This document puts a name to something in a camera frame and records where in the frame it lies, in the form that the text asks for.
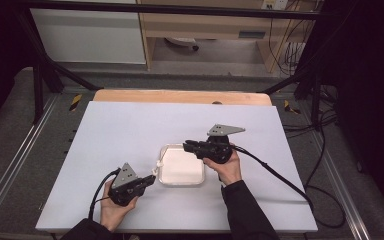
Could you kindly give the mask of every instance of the aluminum rail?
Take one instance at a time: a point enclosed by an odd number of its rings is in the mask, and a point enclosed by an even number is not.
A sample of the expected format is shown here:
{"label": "aluminum rail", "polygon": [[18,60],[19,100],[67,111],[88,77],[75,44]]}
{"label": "aluminum rail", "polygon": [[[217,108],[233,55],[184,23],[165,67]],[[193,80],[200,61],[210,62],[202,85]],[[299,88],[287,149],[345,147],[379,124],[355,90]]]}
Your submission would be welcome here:
{"label": "aluminum rail", "polygon": [[33,148],[33,145],[36,142],[36,139],[38,138],[44,125],[46,124],[49,116],[51,115],[58,97],[59,97],[58,94],[54,94],[47,101],[42,118],[39,119],[38,123],[36,123],[31,127],[29,133],[27,134],[26,138],[24,139],[23,143],[21,144],[20,148],[18,149],[17,153],[15,154],[11,163],[9,164],[7,170],[1,177],[0,205],[3,202],[6,194],[8,193],[15,178],[17,177],[17,174],[20,171],[21,167],[23,166],[23,163],[26,160],[28,154],[30,153],[30,150]]}

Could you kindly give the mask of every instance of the white table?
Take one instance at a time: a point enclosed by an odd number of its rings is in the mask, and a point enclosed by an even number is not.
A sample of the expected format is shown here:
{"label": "white table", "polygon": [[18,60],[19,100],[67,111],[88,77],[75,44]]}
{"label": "white table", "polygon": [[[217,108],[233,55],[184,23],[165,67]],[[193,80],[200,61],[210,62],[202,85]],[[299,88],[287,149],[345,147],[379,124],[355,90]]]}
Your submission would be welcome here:
{"label": "white table", "polygon": [[[68,231],[87,217],[93,194],[109,172],[128,162],[139,177],[148,176],[163,146],[187,139],[205,141],[216,123],[244,127],[246,131],[230,135],[230,141],[303,189],[275,107],[90,102],[36,228]],[[250,157],[240,157],[242,176],[276,231],[317,231],[298,193]],[[206,179],[198,187],[173,188],[156,180],[118,231],[227,232],[226,212],[218,176],[206,169]],[[99,215],[98,203],[95,221]]]}

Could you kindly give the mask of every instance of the white plastic container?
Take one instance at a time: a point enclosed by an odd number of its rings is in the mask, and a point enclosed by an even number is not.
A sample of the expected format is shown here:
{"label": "white plastic container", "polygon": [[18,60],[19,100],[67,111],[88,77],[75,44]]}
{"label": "white plastic container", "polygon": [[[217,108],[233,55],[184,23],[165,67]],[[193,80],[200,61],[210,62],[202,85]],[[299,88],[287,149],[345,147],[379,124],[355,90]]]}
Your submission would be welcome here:
{"label": "white plastic container", "polygon": [[185,152],[181,144],[168,144],[161,149],[158,178],[171,187],[194,187],[205,180],[205,166],[195,154]]}

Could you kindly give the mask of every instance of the gray carpet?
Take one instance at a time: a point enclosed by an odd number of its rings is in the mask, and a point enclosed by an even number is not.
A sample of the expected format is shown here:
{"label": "gray carpet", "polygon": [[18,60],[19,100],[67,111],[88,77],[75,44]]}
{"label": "gray carpet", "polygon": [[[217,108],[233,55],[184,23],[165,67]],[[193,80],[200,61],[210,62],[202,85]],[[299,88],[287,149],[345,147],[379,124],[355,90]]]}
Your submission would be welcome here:
{"label": "gray carpet", "polygon": [[[112,73],[103,73],[100,69],[101,65],[91,72],[82,72],[84,70],[82,68],[77,70],[79,70],[79,75],[86,80],[106,88],[255,92],[266,89],[280,80],[279,72],[267,74],[264,71],[263,61],[259,58],[255,43],[199,40],[199,44],[200,50],[193,52],[159,39],[153,68],[150,71],[136,68],[133,71],[113,69]],[[70,148],[70,139],[75,137],[73,130],[77,129],[86,105],[94,95],[93,92],[82,90],[83,95],[79,106],[76,111],[70,112],[68,109],[75,92],[80,89],[78,84],[71,80],[63,80],[67,91],[59,96],[47,124],[0,207],[0,239],[51,239],[48,233],[35,230],[40,216],[40,207],[46,202],[58,176],[66,151]],[[284,111],[285,99],[289,100],[294,108],[299,107],[290,94],[294,88],[294,85],[290,85],[282,89],[280,93],[274,94],[272,96],[273,104],[278,107],[283,124],[305,125],[303,114]],[[0,110],[0,177],[31,128],[33,116],[31,73],[21,72],[17,76],[11,95]],[[354,156],[341,132],[340,125],[327,126],[325,132],[327,148],[345,180],[369,234],[372,239],[384,239],[384,199],[382,195],[370,176],[356,170]],[[311,133],[307,133],[289,138],[288,141],[300,177],[305,181],[319,157],[314,139]],[[311,184],[334,194],[323,166],[317,170]],[[341,212],[330,198],[311,189],[308,190],[308,195],[314,202],[314,215],[317,219],[328,224],[340,222]],[[320,224],[318,226],[319,231],[308,234],[309,239],[354,239],[347,223],[336,229]],[[191,236],[174,235],[147,235],[142,236],[142,239],[159,239],[159,237],[163,237],[162,239],[191,239]],[[283,234],[282,239],[304,239],[304,236]]]}
{"label": "gray carpet", "polygon": [[[245,79],[240,82],[235,78],[218,78],[211,81],[212,77],[186,77],[180,80],[179,76],[176,79],[169,76],[161,75],[160,78],[154,78],[152,75],[124,75],[122,78],[117,75],[107,75],[101,78],[97,76],[88,76],[88,80],[99,82],[106,87],[131,87],[131,88],[161,88],[161,89],[193,89],[193,90],[242,90],[255,91],[270,85],[271,80],[267,79],[266,83],[254,81],[254,78]],[[22,77],[17,80],[17,85],[26,84],[28,78]],[[18,87],[14,89],[14,94],[19,91]],[[26,92],[19,91],[21,95],[29,95]],[[73,139],[87,102],[93,98],[93,92],[84,93],[80,104],[76,111],[68,111],[71,101],[75,93],[61,94],[55,109],[53,110],[48,123],[45,125],[40,137],[35,146],[26,159],[24,166],[19,172],[16,180],[7,197],[0,207],[0,233],[11,234],[28,234],[47,236],[47,233],[39,232],[34,229],[35,224],[40,216],[40,206],[46,202],[46,199],[52,189],[61,165],[65,158],[65,151],[69,150],[70,139]],[[305,119],[302,114],[286,112],[283,109],[282,97],[274,99],[273,104],[279,109],[279,115],[283,124],[304,125]],[[288,99],[291,104],[298,106],[293,99]],[[5,166],[8,164],[11,154],[14,149],[21,143],[21,138],[24,136],[30,127],[32,119],[32,99],[29,103],[17,102],[10,100],[5,108],[14,109],[15,115],[11,117],[13,121],[0,122],[0,129],[17,130],[17,136],[11,135],[8,138],[8,131],[0,132],[0,142],[11,142],[13,147],[10,150],[2,150],[0,147],[0,155],[8,151],[8,157],[0,161],[0,175],[3,173]],[[20,109],[30,106],[25,112]],[[331,125],[326,128],[327,146],[335,159],[342,176],[346,180],[347,187],[355,200],[358,210],[363,218],[366,227],[373,239],[384,239],[384,200],[377,191],[375,184],[370,176],[358,173],[356,171],[353,156],[350,153],[346,140],[344,140],[340,127]],[[311,169],[318,158],[318,151],[310,133],[299,137],[289,139],[290,147],[294,159],[297,164],[298,172],[303,181],[309,176]],[[324,168],[321,166],[316,172],[312,182],[313,185],[323,188],[324,190],[333,193],[331,184],[326,177]],[[313,190],[309,190],[309,196],[315,204],[315,216],[323,222],[336,224],[341,220],[339,208],[335,203]],[[303,239],[302,235],[284,235],[283,239]],[[317,233],[308,234],[310,239],[354,239],[353,234],[347,224],[338,229],[331,229],[319,225]]]}

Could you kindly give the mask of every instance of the white cabinet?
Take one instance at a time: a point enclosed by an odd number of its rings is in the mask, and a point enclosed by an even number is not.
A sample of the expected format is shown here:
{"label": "white cabinet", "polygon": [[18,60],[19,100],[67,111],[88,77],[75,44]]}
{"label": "white cabinet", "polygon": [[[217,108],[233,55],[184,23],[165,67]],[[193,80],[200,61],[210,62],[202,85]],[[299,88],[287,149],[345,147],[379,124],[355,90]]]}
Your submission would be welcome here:
{"label": "white cabinet", "polygon": [[[89,2],[136,3],[134,0]],[[31,11],[45,49],[55,61],[145,64],[137,13]]]}

